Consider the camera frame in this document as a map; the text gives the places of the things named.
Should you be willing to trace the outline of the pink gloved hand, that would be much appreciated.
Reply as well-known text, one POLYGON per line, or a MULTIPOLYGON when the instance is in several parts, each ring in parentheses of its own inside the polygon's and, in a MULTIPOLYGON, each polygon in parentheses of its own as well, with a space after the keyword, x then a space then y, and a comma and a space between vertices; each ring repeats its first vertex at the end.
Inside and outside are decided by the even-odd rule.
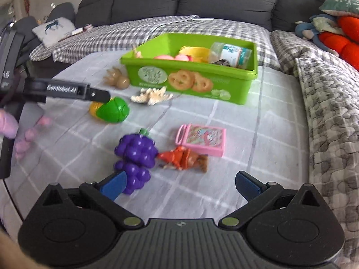
POLYGON ((17 160, 24 157, 39 131, 51 122, 51 118, 44 115, 36 123, 25 123, 24 120, 19 123, 12 114, 1 109, 1 135, 15 141, 13 156, 17 160))

